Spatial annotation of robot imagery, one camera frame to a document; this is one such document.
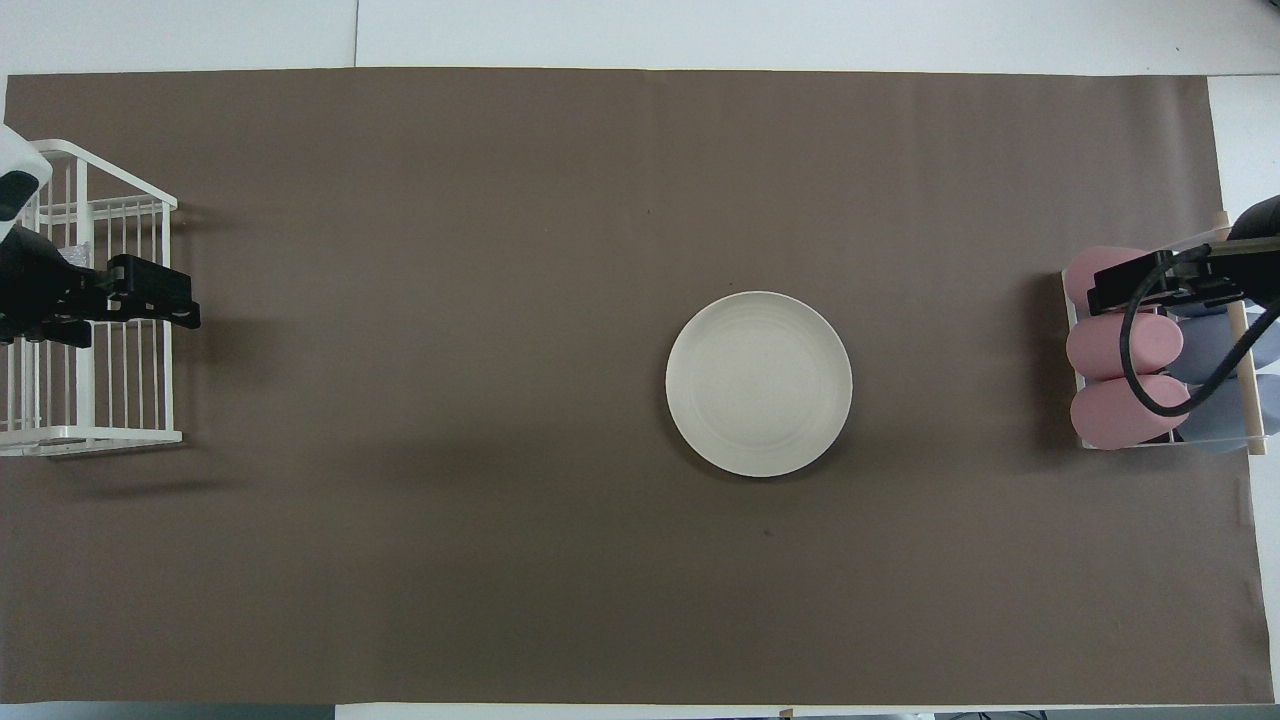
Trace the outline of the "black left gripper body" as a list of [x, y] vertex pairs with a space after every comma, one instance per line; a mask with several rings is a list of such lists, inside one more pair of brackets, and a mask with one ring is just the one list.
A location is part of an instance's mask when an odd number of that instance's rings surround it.
[[1, 246], [1, 342], [93, 343], [105, 307], [102, 274], [70, 263], [44, 236], [14, 225]]

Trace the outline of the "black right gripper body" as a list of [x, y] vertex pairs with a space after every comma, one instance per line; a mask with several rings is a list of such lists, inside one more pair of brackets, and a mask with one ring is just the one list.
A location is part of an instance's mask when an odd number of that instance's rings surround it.
[[1272, 196], [1244, 210], [1225, 240], [1183, 251], [1174, 270], [1178, 291], [1206, 305], [1244, 299], [1277, 307], [1277, 223], [1279, 197]]

